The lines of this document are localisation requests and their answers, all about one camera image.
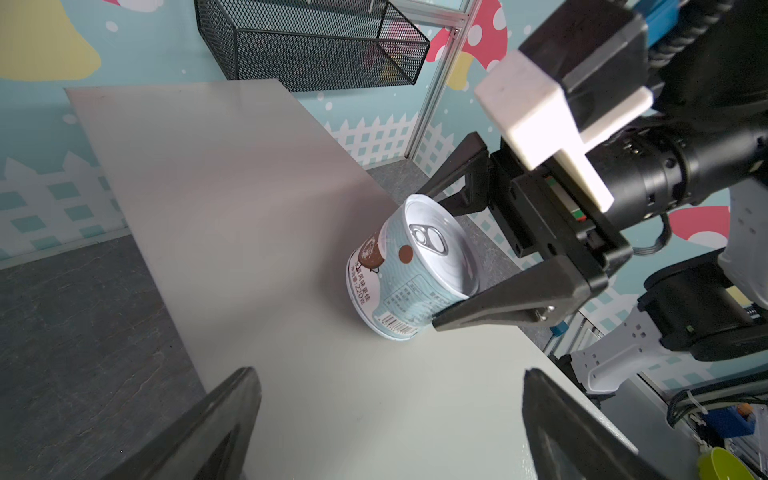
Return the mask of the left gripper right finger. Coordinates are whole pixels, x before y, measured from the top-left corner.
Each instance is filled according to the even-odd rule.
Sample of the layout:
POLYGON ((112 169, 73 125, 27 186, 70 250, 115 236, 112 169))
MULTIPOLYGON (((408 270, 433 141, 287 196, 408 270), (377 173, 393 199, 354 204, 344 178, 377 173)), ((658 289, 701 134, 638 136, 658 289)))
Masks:
POLYGON ((522 415, 539 479, 661 479, 545 372, 524 375, 522 415))

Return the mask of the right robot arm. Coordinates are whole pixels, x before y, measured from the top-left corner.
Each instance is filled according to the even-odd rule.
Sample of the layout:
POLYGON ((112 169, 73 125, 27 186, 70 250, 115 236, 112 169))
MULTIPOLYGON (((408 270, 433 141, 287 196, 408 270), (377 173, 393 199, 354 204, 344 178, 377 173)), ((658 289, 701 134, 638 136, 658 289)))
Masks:
POLYGON ((422 193, 454 215, 489 210, 516 255, 541 261, 433 327, 554 325, 632 257, 663 249, 674 209, 727 190, 725 246, 652 274, 623 323, 557 364, 602 400, 677 353, 765 351, 766 3, 566 1, 483 61, 474 94, 500 147, 467 135, 422 193))

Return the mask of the black mesh wall basket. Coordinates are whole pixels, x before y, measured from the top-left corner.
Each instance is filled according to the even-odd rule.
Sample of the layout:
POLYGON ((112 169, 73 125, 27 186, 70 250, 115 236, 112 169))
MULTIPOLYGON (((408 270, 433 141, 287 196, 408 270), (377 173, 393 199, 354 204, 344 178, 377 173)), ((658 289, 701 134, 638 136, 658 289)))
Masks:
POLYGON ((291 92, 413 85, 430 41, 389 1, 194 4, 228 80, 276 79, 291 92))

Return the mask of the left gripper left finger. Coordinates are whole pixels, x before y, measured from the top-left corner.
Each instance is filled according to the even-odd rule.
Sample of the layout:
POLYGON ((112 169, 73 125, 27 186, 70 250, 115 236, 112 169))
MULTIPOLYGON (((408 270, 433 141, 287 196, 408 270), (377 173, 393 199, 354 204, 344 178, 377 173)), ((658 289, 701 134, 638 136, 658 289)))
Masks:
POLYGON ((262 390, 237 369, 107 479, 241 479, 262 390))

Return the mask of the grey metal cabinet counter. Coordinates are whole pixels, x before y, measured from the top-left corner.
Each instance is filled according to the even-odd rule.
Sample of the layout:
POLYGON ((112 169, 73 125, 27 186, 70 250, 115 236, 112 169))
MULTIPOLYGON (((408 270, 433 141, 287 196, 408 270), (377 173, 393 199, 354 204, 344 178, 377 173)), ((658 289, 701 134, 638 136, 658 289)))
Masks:
POLYGON ((249 479, 532 479, 512 326, 376 335, 345 283, 396 203, 276 80, 67 96, 206 389, 255 368, 249 479))

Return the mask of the teal label can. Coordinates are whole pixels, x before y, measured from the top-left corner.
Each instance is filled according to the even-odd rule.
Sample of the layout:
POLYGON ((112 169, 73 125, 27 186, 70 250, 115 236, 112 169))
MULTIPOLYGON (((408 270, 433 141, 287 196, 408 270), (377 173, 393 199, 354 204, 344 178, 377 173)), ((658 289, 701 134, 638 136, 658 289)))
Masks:
POLYGON ((346 287, 378 335, 407 341, 436 315, 480 291, 478 262, 457 220, 413 194, 350 255, 346 287))

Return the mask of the green bowl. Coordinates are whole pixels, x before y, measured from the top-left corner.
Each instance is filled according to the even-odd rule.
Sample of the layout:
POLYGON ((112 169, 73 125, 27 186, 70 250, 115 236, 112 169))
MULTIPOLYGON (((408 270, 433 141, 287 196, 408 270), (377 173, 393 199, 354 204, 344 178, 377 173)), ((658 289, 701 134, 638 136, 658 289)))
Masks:
POLYGON ((714 448, 697 462, 700 480, 754 480, 748 467, 724 448, 714 448))

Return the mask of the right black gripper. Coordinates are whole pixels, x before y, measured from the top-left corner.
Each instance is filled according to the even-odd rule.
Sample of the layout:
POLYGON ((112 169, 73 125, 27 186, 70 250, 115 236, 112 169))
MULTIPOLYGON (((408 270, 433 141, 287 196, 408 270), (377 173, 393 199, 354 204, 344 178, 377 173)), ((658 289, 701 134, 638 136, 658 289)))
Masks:
POLYGON ((555 326, 602 293, 632 257, 625 237, 553 159, 528 171, 508 146, 490 157, 472 132, 417 194, 436 199, 460 180, 464 186, 439 201, 449 214, 489 206, 515 253, 542 261, 441 311, 432 321, 437 331, 555 326))

